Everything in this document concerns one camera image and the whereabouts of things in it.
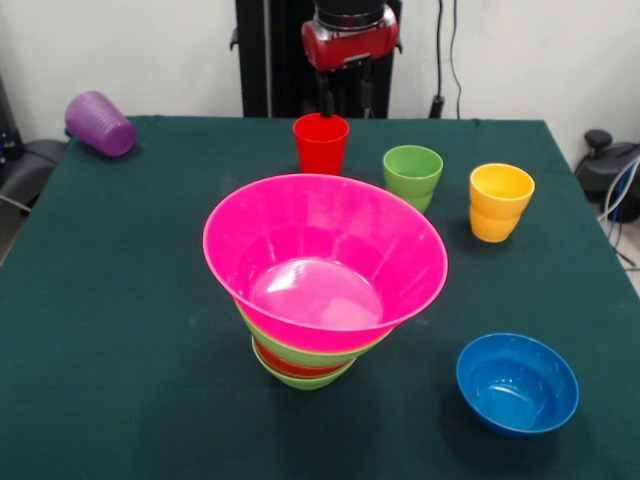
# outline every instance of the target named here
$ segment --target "red cup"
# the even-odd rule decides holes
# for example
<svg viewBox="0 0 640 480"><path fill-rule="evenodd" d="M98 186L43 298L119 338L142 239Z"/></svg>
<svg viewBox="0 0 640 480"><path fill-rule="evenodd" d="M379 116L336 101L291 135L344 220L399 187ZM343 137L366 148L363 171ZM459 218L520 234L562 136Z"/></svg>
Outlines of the red cup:
<svg viewBox="0 0 640 480"><path fill-rule="evenodd" d="M258 340L255 340L256 348L264 363L274 369L276 372L282 373L288 377L295 378L322 378L327 375L331 375L337 372L346 363L334 365L332 367L303 367L302 365L296 365L295 363L288 362L284 358L277 356L267 347L262 345Z"/></svg>
<svg viewBox="0 0 640 480"><path fill-rule="evenodd" d="M311 113L293 124L302 173L340 175L347 149L349 124L338 115Z"/></svg>

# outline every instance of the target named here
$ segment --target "green cup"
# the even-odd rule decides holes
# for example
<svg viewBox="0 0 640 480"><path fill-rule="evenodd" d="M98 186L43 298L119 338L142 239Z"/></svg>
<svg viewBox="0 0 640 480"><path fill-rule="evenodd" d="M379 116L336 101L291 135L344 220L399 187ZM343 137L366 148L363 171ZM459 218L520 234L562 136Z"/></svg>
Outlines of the green cup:
<svg viewBox="0 0 640 480"><path fill-rule="evenodd" d="M382 163L387 190L424 213L440 180L442 157L425 147L401 145L385 153Z"/></svg>

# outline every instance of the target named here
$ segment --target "blue bowl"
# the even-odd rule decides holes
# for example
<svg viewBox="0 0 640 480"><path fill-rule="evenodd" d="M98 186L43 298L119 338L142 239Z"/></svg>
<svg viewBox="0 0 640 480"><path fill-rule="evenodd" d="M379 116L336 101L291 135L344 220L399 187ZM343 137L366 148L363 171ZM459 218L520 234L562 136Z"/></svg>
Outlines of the blue bowl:
<svg viewBox="0 0 640 480"><path fill-rule="evenodd" d="M467 345L458 357L456 377L480 420L507 437L562 426L580 398L576 377L560 355L512 333L485 335Z"/></svg>

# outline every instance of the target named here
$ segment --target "red bowl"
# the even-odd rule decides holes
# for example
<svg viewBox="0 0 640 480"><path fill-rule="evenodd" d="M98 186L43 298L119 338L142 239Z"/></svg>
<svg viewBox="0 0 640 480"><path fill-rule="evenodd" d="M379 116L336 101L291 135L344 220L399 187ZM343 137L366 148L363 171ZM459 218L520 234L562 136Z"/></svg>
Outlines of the red bowl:
<svg viewBox="0 0 640 480"><path fill-rule="evenodd" d="M341 363L339 365L333 365L331 367L304 367L302 365L296 365L295 363L291 363L286 361L284 358L278 357L271 350L262 345L258 340L255 339L256 348L258 349L258 353L269 367L273 368L275 371L282 373L288 377L295 378L320 378L326 375L330 375L333 372L340 370L347 363Z"/></svg>

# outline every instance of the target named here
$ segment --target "purple cup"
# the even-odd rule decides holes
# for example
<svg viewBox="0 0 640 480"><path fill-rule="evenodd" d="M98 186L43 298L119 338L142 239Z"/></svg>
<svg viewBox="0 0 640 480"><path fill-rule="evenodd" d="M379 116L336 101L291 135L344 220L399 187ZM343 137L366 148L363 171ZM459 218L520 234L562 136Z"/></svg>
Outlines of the purple cup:
<svg viewBox="0 0 640 480"><path fill-rule="evenodd" d="M84 92L74 98L65 122L71 134L108 157L124 155L136 143L131 122L100 92Z"/></svg>

